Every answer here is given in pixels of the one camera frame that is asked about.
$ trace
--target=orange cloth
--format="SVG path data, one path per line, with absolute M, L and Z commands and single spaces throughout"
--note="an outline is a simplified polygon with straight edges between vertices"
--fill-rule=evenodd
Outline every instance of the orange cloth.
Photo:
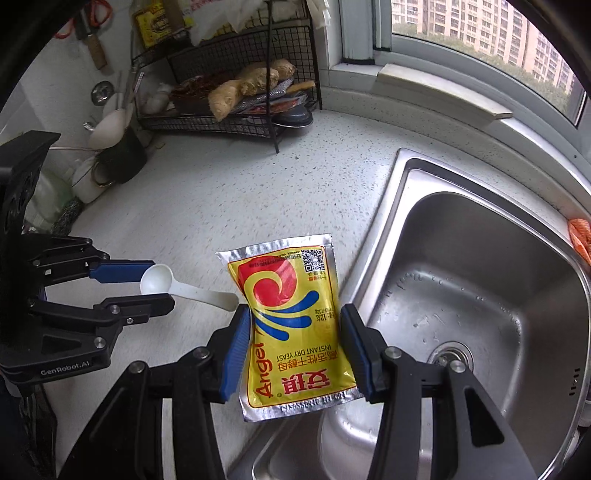
M 569 220 L 570 241 L 574 249 L 591 265 L 591 227 L 583 218 Z

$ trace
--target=sink drain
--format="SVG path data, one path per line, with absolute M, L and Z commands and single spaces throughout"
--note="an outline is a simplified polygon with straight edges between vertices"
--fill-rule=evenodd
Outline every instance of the sink drain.
M 459 360 L 465 364 L 470 371 L 474 369 L 472 352 L 466 345 L 460 342 L 442 343 L 429 355 L 427 363 L 446 367 L 449 362 L 454 360 Z

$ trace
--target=speckled white countertop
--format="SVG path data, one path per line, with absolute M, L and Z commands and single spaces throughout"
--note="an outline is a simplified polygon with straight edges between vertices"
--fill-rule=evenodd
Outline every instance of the speckled white countertop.
M 305 133 L 284 136 L 279 154 L 266 141 L 240 137 L 162 137 L 165 145 L 144 169 L 90 205 L 72 235 L 92 238 L 112 258 L 153 259 L 170 265 L 180 281 L 238 292 L 216 251 L 328 232 L 343 279 L 368 230 L 396 151 L 405 147 L 502 186 L 566 236 L 564 218 L 546 202 L 455 148 L 357 116 L 323 111 L 315 112 L 314 118 Z M 48 299 L 90 307 L 107 296 L 138 293 L 138 284 L 101 285 L 85 278 L 50 287 Z M 204 345 L 231 317 L 214 307 L 177 299 L 167 317 L 124 329 L 109 368 L 46 384 L 59 422 L 58 465 L 129 363 L 176 361 Z M 256 424 L 242 420 L 236 395 L 212 410 L 222 462 L 228 467 Z M 171 448 L 167 430 L 163 441 L 167 479 L 174 477 Z

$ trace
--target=tree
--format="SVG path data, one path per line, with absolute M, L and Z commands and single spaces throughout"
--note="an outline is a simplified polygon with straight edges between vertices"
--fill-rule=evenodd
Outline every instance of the tree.
M 408 37 L 415 37 L 421 40 L 430 41 L 443 45 L 448 48 L 465 53 L 471 57 L 475 57 L 480 61 L 483 61 L 492 67 L 505 72 L 507 75 L 519 80 L 524 85 L 539 94 L 547 102 L 556 107 L 560 112 L 566 114 L 566 107 L 569 101 L 567 93 L 558 87 L 555 87 L 551 82 L 541 82 L 524 69 L 517 65 L 505 63 L 502 57 L 497 55 L 488 55 L 480 51 L 475 50 L 471 45 L 465 44 L 462 40 L 456 37 L 448 37 L 442 34 L 433 33 L 418 33 L 416 24 L 394 24 L 392 26 L 393 33 L 406 35 Z

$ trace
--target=yellow bag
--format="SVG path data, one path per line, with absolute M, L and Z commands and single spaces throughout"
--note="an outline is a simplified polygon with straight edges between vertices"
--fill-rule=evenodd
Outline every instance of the yellow bag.
M 240 401 L 249 421 L 321 410 L 360 398 L 338 341 L 330 235 L 218 252 L 251 308 Z

